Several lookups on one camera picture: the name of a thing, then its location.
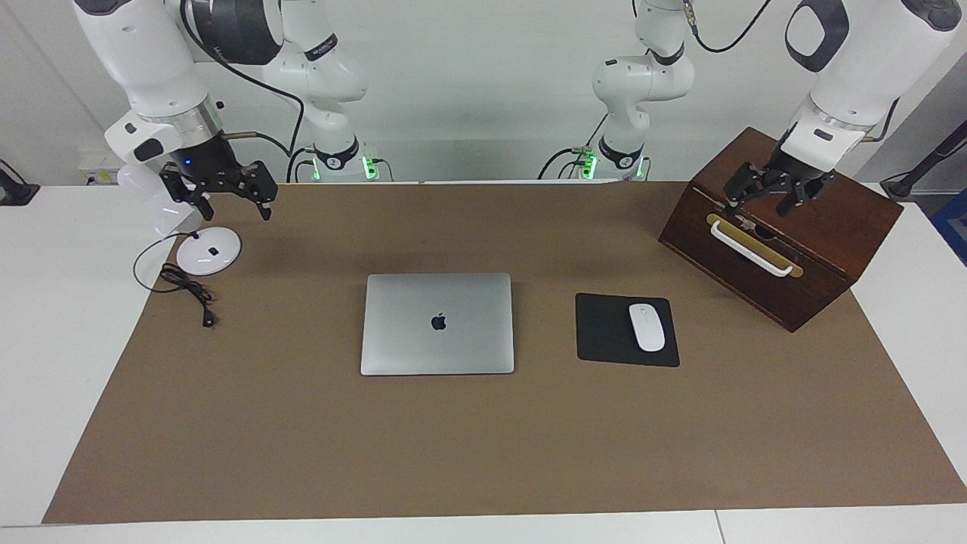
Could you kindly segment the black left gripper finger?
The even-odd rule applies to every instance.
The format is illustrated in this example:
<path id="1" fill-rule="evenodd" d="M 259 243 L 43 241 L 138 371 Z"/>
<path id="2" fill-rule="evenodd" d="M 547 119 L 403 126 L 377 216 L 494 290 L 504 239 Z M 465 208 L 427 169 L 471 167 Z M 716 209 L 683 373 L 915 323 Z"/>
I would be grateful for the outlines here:
<path id="1" fill-rule="evenodd" d="M 767 169 L 744 162 L 723 186 L 725 209 L 739 211 L 749 201 L 766 196 L 769 193 L 768 176 Z"/>
<path id="2" fill-rule="evenodd" d="M 835 179 L 835 170 L 823 173 L 811 180 L 791 177 L 786 183 L 788 191 L 784 199 L 777 204 L 778 216 L 784 218 L 808 200 L 821 199 L 832 186 L 832 183 L 835 182 Z"/>

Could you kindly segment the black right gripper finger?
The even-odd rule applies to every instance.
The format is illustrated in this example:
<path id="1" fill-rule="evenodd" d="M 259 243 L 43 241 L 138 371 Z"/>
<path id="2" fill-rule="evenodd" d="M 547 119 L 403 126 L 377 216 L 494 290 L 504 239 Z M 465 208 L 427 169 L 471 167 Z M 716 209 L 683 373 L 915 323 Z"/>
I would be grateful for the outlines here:
<path id="1" fill-rule="evenodd" d="M 210 221 L 214 217 L 214 209 L 209 203 L 207 193 L 201 188 L 177 185 L 174 188 L 174 199 L 179 203 L 193 207 L 201 214 L 204 221 Z"/>
<path id="2" fill-rule="evenodd" d="M 272 216 L 272 203 L 277 198 L 279 187 L 262 161 L 248 165 L 248 200 L 252 201 L 263 221 Z"/>

